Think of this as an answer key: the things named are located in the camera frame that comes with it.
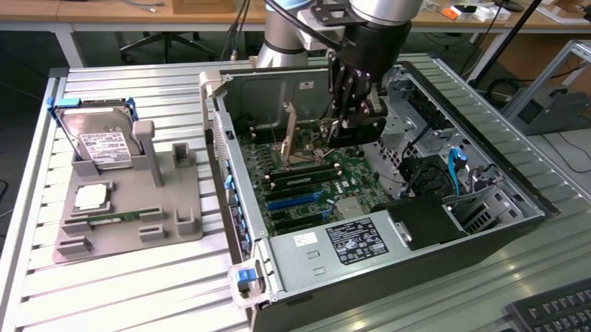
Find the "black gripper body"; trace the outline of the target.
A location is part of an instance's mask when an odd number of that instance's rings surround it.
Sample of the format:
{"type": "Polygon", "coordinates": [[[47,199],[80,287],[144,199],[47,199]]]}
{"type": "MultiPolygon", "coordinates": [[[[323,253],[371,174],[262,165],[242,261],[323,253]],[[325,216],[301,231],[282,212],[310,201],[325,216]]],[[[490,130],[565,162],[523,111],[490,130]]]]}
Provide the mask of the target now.
{"type": "Polygon", "coordinates": [[[347,26],[338,51],[347,75],[369,74],[373,82],[381,81],[398,59],[411,27],[411,21],[397,26],[371,22],[347,26]]]}

